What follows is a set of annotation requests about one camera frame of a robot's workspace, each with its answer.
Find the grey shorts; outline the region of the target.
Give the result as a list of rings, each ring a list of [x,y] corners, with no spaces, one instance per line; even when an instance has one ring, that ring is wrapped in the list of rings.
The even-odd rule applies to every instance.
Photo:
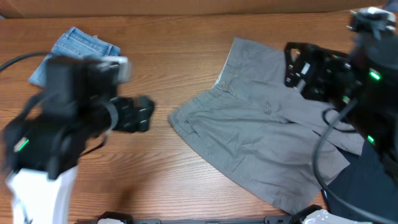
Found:
[[[336,112],[286,87],[284,76],[282,51],[236,38],[213,87],[176,109],[169,122],[215,169],[293,213],[320,191],[313,149]]]

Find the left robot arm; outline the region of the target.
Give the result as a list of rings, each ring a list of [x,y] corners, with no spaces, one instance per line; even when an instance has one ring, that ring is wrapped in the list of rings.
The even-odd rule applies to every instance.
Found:
[[[148,131],[154,102],[118,95],[130,68],[126,57],[47,60],[44,89],[4,128],[14,223],[66,223],[86,142]]]

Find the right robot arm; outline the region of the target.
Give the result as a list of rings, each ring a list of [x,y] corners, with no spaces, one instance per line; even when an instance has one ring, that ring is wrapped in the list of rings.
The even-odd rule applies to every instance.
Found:
[[[386,174],[397,182],[397,34],[396,15],[378,7],[351,12],[347,28],[355,32],[355,46],[346,54],[315,44],[288,42],[284,48],[285,86],[307,100],[332,104],[336,118],[315,145],[312,167],[327,195],[371,223],[388,218],[358,208],[332,192],[320,173],[320,153],[338,122],[352,125],[379,155]]]

